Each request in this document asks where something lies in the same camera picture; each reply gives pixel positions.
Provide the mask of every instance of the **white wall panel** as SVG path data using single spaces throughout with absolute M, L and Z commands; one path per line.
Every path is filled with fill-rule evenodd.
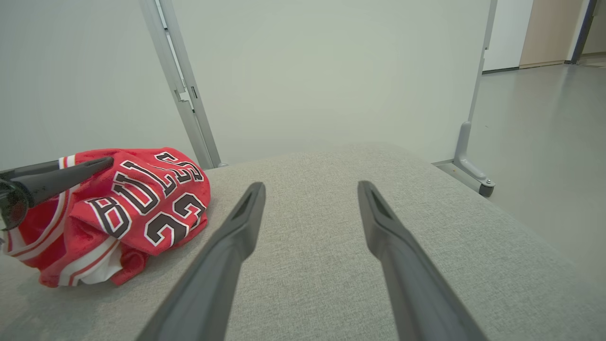
M 0 4 L 0 169 L 99 148 L 195 160 L 137 0 Z
M 518 67 L 533 0 L 498 0 L 483 71 Z
M 453 158 L 490 1 L 173 4 L 222 161 L 360 141 Z

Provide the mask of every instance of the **gray fabric surface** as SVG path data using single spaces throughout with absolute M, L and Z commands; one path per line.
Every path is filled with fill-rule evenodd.
M 121 287 L 49 289 L 36 270 L 0 257 L 0 339 L 135 338 L 254 181 L 265 183 L 267 202 L 226 339 L 396 339 L 381 266 L 365 245 L 359 180 L 378 187 L 491 340 L 606 338 L 601 288 L 489 201 L 398 147 L 347 146 L 207 175 L 206 230 Z

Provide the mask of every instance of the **white stripe trim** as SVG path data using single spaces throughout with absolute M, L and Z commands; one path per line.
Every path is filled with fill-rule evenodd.
M 64 158 L 60 158 L 59 159 L 59 168 L 63 169 L 63 159 Z M 67 157 L 67 167 L 72 167 L 75 164 L 75 160 L 76 157 L 75 155 L 69 156 Z M 65 227 L 65 219 L 67 218 L 67 216 L 69 215 L 69 212 L 67 212 L 67 208 L 69 208 L 69 203 L 71 201 L 71 193 L 77 189 L 78 187 L 80 187 L 79 184 L 77 184 L 76 186 L 73 186 L 70 190 L 69 193 L 70 195 L 66 198 L 65 193 L 66 192 L 62 192 L 61 194 L 59 194 L 59 200 L 57 202 L 57 208 L 55 210 L 55 214 L 53 216 L 53 218 L 51 219 L 50 223 L 48 224 L 48 226 L 44 229 L 44 232 L 40 235 L 40 237 L 32 244 L 29 244 L 23 248 L 19 248 L 16 249 L 13 247 L 13 250 L 9 253 L 7 253 L 7 255 L 15 255 L 18 254 L 22 251 L 25 251 L 27 249 L 31 249 L 28 252 L 26 252 L 25 254 L 16 256 L 15 258 L 17 258 L 20 261 L 24 261 L 24 260 L 28 260 L 31 259 L 33 257 L 36 257 L 37 255 L 39 255 L 40 253 L 42 253 L 42 251 L 44 251 L 47 247 L 49 247 L 55 240 L 57 240 L 57 238 L 59 238 L 62 234 L 63 234 L 63 229 Z M 48 235 L 48 233 L 50 232 L 51 228 L 57 223 L 57 220 L 59 220 L 59 217 L 61 216 L 61 212 L 63 211 L 64 206 L 66 206 L 65 209 L 65 214 L 63 215 L 61 221 L 59 222 L 59 224 L 57 225 L 57 227 L 55 228 L 55 230 L 53 230 L 53 232 L 48 236 L 48 238 L 46 238 L 46 240 L 44 240 L 43 243 L 41 243 L 41 241 L 46 237 L 46 235 Z
M 105 241 L 103 241 L 103 243 L 101 243 L 99 246 L 94 248 L 92 251 L 90 251 L 86 255 L 76 259 L 75 261 L 71 262 L 66 267 L 64 267 L 63 270 L 61 270 L 61 274 L 59 275 L 59 285 L 69 285 L 70 277 L 72 276 L 72 274 L 80 271 L 81 269 L 86 268 L 89 264 L 94 263 L 103 253 L 105 253 L 112 246 L 112 244 L 116 240 L 117 239 L 115 239 L 114 237 L 108 236 L 107 239 Z M 120 245 L 120 242 L 117 242 L 113 246 L 113 250 L 115 250 L 115 248 L 117 248 L 118 245 Z M 103 258 L 103 260 L 101 260 L 99 263 L 95 264 L 95 266 L 93 266 L 91 268 L 91 272 L 94 271 L 96 268 L 98 268 L 101 264 L 103 264 L 103 261 L 107 257 L 111 256 L 111 254 L 113 253 L 113 250 L 108 252 L 105 255 L 105 257 Z M 83 274 L 81 274 L 82 276 L 78 275 L 78 277 L 79 278 L 83 277 L 88 273 L 89 273 L 89 271 L 87 270 Z M 74 280 L 73 285 L 78 285 L 78 279 Z
M 12 230 L 5 232 L 4 241 L 6 241 L 7 243 L 9 241 L 9 239 L 8 239 L 9 235 L 10 235 L 10 246 L 13 250 L 15 250 L 16 248 L 23 249 L 25 247 L 25 242 L 23 241 L 23 236 L 21 235 L 21 231 L 19 231 L 19 229 L 12 229 Z M 4 249 L 4 254 L 8 254 L 8 244 L 7 244 L 6 248 Z

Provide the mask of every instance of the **red jersey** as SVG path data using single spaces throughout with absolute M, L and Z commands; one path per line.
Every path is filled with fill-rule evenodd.
M 102 149 L 59 159 L 59 167 L 113 157 L 111 168 L 31 208 L 4 232 L 4 252 L 40 270 L 45 286 L 111 279 L 143 271 L 150 255 L 190 241 L 206 227 L 210 185 L 172 149 Z

